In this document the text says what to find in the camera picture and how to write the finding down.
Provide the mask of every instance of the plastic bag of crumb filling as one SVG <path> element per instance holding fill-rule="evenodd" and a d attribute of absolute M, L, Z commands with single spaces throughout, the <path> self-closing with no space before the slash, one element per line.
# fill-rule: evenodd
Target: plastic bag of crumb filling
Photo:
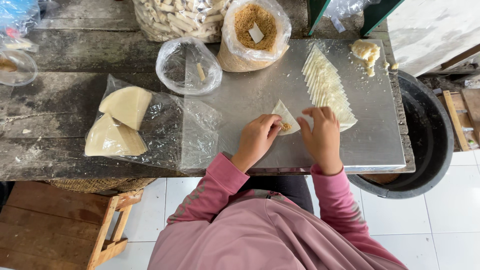
<path fill-rule="evenodd" d="M 248 31 L 254 23 L 264 35 L 257 44 Z M 229 72 L 268 67 L 288 49 L 291 31 L 288 16 L 275 0 L 234 1 L 225 15 L 218 62 Z"/>
<path fill-rule="evenodd" d="M 195 37 L 165 42 L 156 59 L 156 74 L 170 90 L 203 95 L 222 81 L 222 68 L 212 52 Z"/>
<path fill-rule="evenodd" d="M 140 29 L 152 41 L 197 37 L 219 42 L 233 0 L 133 0 Z"/>
<path fill-rule="evenodd" d="M 199 100 L 153 92 L 109 74 L 84 155 L 198 172 L 217 154 L 221 119 Z"/>

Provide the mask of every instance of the hand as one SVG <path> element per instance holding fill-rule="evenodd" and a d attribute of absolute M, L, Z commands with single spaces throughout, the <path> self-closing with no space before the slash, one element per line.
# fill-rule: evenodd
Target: hand
<path fill-rule="evenodd" d="M 239 149 L 230 160 L 233 165 L 245 173 L 260 160 L 282 128 L 281 120 L 278 114 L 262 114 L 248 123 L 241 131 Z"/>
<path fill-rule="evenodd" d="M 308 152 L 324 175 L 339 173 L 343 168 L 340 160 L 340 122 L 329 107 L 307 108 L 302 113 L 313 117 L 313 131 L 310 131 L 310 125 L 304 118 L 297 118 Z"/>

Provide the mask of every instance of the pink hoodie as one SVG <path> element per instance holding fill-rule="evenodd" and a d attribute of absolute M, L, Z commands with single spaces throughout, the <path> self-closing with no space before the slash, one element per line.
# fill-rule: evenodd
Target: pink hoodie
<path fill-rule="evenodd" d="M 218 154 L 168 218 L 148 269 L 405 270 L 370 237 L 345 172 L 311 173 L 321 219 L 279 193 L 236 194 L 249 176 Z"/>

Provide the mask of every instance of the white wall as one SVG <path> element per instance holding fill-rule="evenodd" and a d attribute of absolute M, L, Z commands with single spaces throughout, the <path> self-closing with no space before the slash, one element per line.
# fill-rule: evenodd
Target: white wall
<path fill-rule="evenodd" d="M 405 0 L 388 30 L 399 69 L 418 76 L 480 44 L 480 0 Z"/>

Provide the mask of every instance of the person's left hand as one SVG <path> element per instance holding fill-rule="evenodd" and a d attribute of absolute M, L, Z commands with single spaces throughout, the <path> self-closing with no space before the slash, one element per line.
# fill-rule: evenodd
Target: person's left hand
<path fill-rule="evenodd" d="M 282 128 L 282 117 L 278 114 L 262 114 L 248 123 L 241 131 L 240 146 L 231 162 L 245 173 L 260 160 L 271 147 L 273 140 Z"/>

